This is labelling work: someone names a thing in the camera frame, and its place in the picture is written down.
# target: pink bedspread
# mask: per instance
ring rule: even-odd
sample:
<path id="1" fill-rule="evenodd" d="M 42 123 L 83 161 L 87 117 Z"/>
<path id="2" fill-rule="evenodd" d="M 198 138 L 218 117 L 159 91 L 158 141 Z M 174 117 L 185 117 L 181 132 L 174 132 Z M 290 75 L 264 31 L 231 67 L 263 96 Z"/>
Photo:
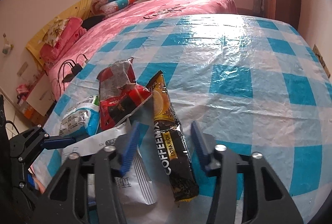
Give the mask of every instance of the pink bedspread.
<path id="1" fill-rule="evenodd" d="M 91 58 L 104 43 L 112 39 L 126 26 L 172 16 L 224 13 L 237 14 L 234 0 L 151 0 L 133 4 L 125 11 L 91 28 L 49 71 L 49 79 L 52 83 L 55 98 L 58 100 L 63 93 L 63 84 L 60 83 L 60 91 L 56 82 L 61 64 L 67 59 L 75 61 L 81 53 L 85 54 L 87 58 Z M 83 61 L 84 57 L 79 56 L 77 63 L 82 65 Z M 70 68 L 65 65 L 64 76 L 68 73 L 70 73 Z"/>

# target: blue and white plastic tablecloth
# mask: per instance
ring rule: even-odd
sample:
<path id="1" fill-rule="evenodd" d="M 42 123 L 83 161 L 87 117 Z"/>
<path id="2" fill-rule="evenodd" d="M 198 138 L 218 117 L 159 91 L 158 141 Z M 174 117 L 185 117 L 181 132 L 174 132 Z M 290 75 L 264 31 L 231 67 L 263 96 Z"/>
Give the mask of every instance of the blue and white plastic tablecloth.
<path id="1" fill-rule="evenodd" d="M 332 86 L 316 56 L 290 25 L 264 18 L 213 14 L 140 23 L 105 43 L 70 83 L 45 130 L 59 133 L 65 111 L 97 94 L 98 73 L 134 57 L 137 82 L 164 72 L 193 160 L 200 195 L 175 204 L 153 136 L 152 99 L 132 119 L 141 122 L 140 151 L 158 201 L 125 206 L 128 223 L 206 222 L 215 178 L 200 170 L 190 123 L 237 153 L 262 152 L 307 223 L 332 189 Z M 51 178 L 59 153 L 43 152 Z M 238 188 L 237 221 L 242 207 Z"/>

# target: silver bolt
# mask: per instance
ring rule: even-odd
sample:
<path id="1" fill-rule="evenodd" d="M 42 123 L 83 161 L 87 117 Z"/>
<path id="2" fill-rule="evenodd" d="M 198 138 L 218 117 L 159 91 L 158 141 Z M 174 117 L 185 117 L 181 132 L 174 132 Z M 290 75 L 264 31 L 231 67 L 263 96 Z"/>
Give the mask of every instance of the silver bolt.
<path id="1" fill-rule="evenodd" d="M 223 144 L 217 144 L 215 146 L 215 150 L 220 151 L 220 152 L 226 151 L 226 149 L 227 149 L 227 147 L 225 145 L 223 145 Z"/>
<path id="2" fill-rule="evenodd" d="M 106 151 L 106 152 L 113 152 L 114 150 L 115 150 L 114 145 L 107 145 L 104 147 L 104 151 Z"/>
<path id="3" fill-rule="evenodd" d="M 263 158 L 263 154 L 260 152 L 254 152 L 254 153 L 252 153 L 252 157 L 254 159 L 261 159 L 261 158 Z"/>
<path id="4" fill-rule="evenodd" d="M 80 155 L 76 152 L 69 154 L 69 159 L 77 159 Z"/>

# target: yellow headboard cover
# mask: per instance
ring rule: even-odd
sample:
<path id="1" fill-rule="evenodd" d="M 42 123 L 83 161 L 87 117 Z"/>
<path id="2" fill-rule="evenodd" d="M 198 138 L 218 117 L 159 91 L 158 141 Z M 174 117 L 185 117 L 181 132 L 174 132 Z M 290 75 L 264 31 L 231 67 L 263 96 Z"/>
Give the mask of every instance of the yellow headboard cover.
<path id="1" fill-rule="evenodd" d="M 68 17 L 80 17 L 82 20 L 87 19 L 88 17 L 93 16 L 90 12 L 90 5 L 92 0 L 80 0 L 79 2 L 75 3 L 67 10 L 60 13 L 58 16 L 53 18 L 50 22 L 48 22 L 43 28 L 38 31 L 36 35 L 34 35 L 30 41 L 28 41 L 27 45 L 25 46 L 28 51 L 34 56 L 36 62 L 38 62 L 41 66 L 44 66 L 44 61 L 41 59 L 39 51 L 44 45 L 42 39 L 48 29 L 52 26 L 55 19 L 66 19 Z"/>

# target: floor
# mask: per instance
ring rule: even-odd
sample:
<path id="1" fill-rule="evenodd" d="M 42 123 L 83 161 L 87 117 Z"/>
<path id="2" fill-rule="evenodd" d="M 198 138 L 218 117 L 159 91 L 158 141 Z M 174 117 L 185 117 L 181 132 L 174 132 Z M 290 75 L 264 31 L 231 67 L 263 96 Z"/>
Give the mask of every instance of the floor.
<path id="1" fill-rule="evenodd" d="M 4 109 L 6 120 L 14 122 L 20 133 L 32 127 L 31 122 L 20 112 L 16 111 L 14 106 L 6 98 L 4 98 Z M 6 129 L 9 139 L 18 134 L 11 124 L 6 124 Z"/>

